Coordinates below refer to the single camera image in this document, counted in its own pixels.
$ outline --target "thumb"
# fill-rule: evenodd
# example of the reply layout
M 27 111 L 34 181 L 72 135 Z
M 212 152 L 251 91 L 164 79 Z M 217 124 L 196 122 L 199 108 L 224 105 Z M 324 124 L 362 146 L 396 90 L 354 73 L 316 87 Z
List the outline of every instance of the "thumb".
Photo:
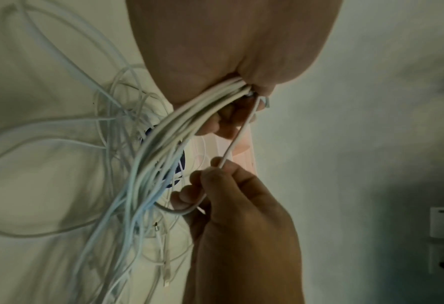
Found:
M 231 219 L 235 211 L 252 205 L 234 178 L 222 169 L 205 169 L 200 175 L 200 183 L 211 202 L 212 220 Z

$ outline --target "bundle of cables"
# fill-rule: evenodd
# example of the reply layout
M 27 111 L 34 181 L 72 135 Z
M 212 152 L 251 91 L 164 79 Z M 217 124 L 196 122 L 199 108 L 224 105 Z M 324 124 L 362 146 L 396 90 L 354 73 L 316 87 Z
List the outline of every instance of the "bundle of cables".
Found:
M 97 145 L 67 138 L 35 138 L 5 151 L 0 155 L 0 159 L 22 145 L 39 140 L 59 140 L 103 149 L 108 195 L 111 201 L 105 212 L 96 221 L 64 231 L 26 237 L 60 235 L 67 231 L 79 229 L 82 226 L 93 225 L 90 237 L 86 241 L 71 272 L 69 282 L 71 302 L 78 301 L 83 268 L 90 260 L 95 245 L 109 228 L 110 223 L 114 221 L 119 226 L 119 234 L 117 235 L 116 242 L 112 244 L 114 246 L 112 261 L 108 266 L 105 277 L 102 279 L 103 283 L 95 290 L 90 302 L 117 303 L 120 301 L 125 286 L 129 285 L 128 282 L 130 281 L 134 264 L 143 255 L 142 247 L 144 240 L 148 238 L 157 240 L 160 247 L 159 260 L 146 257 L 146 259 L 159 266 L 154 279 L 154 285 L 160 276 L 163 277 L 164 283 L 168 284 L 174 277 L 171 274 L 170 262 L 182 257 L 185 259 L 190 248 L 188 246 L 182 254 L 171 259 L 168 248 L 170 231 L 176 225 L 180 215 L 198 212 L 197 207 L 205 198 L 205 196 L 202 197 L 197 204 L 184 210 L 171 209 L 168 199 L 165 198 L 167 191 L 169 191 L 168 188 L 175 185 L 176 179 L 181 180 L 182 183 L 184 182 L 182 174 L 181 176 L 176 176 L 177 168 L 180 168 L 179 171 L 182 170 L 181 157 L 184 153 L 184 148 L 211 115 L 231 102 L 252 94 L 251 86 L 237 77 L 226 80 L 203 92 L 170 114 L 168 114 L 169 111 L 166 109 L 167 116 L 163 117 L 156 114 L 146 102 L 150 97 L 159 99 L 162 102 L 161 98 L 154 93 L 145 92 L 135 72 L 135 69 L 145 68 L 144 65 L 129 64 L 114 44 L 96 28 L 81 17 L 53 2 L 45 3 L 46 12 L 70 23 L 75 29 L 89 37 L 93 43 L 104 49 L 106 53 L 121 62 L 123 68 L 115 76 L 108 89 L 82 71 L 44 36 L 28 15 L 28 11 L 41 11 L 39 8 L 28 5 L 23 1 L 16 2 L 15 6 L 24 20 L 28 32 L 34 39 L 67 70 L 72 72 L 75 77 L 96 90 L 99 95 L 95 104 L 94 117 L 39 121 L 28 123 L 24 126 L 47 122 L 92 120 L 96 122 L 101 144 Z M 128 74 L 133 83 L 127 80 Z M 130 108 L 124 107 L 114 97 L 116 88 L 121 85 L 138 90 L 138 98 L 134 106 Z M 241 134 L 247 128 L 260 101 L 261 99 L 257 98 L 252 112 L 225 152 L 220 162 L 220 167 L 223 166 Z M 100 102 L 105 102 L 103 105 L 105 116 L 100 116 Z M 0 131 L 0 136 L 20 127 L 23 126 Z M 167 213 L 175 215 L 175 220 L 170 224 L 167 221 Z

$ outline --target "hand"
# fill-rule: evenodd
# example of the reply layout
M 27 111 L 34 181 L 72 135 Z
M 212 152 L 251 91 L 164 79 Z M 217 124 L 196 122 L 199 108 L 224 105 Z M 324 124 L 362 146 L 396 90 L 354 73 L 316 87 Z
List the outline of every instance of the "hand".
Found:
M 261 96 L 294 79 L 319 54 L 342 0 L 126 2 L 148 71 L 177 108 L 234 75 Z M 199 134 L 231 138 L 253 102 L 215 114 Z
M 230 161 L 192 173 L 190 182 L 171 196 L 182 209 L 207 194 L 205 215 L 185 216 L 194 247 L 183 303 L 304 303 L 294 224 L 262 182 Z

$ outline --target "wall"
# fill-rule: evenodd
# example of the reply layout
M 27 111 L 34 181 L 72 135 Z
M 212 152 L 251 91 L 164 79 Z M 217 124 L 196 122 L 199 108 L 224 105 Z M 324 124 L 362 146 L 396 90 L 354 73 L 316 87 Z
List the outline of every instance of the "wall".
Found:
M 429 207 L 444 206 L 444 1 L 345 1 L 252 133 L 299 233 L 308 303 L 444 303 L 427 270 Z

